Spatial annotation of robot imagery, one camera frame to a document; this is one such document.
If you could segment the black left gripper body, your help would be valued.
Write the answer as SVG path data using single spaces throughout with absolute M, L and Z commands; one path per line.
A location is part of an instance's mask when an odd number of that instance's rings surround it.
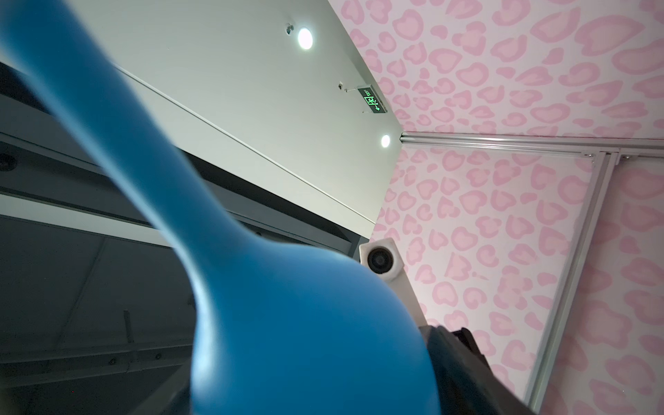
M 429 325 L 419 331 L 432 362 L 442 414 L 534 413 L 494 375 L 467 328 L 450 332 Z

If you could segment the blue glass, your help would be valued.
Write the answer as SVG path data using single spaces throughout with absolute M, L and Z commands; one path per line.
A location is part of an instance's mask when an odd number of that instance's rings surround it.
M 163 235 L 195 295 L 195 414 L 438 414 L 416 323 L 368 268 L 221 207 L 59 1 L 4 1 L 1 49 Z

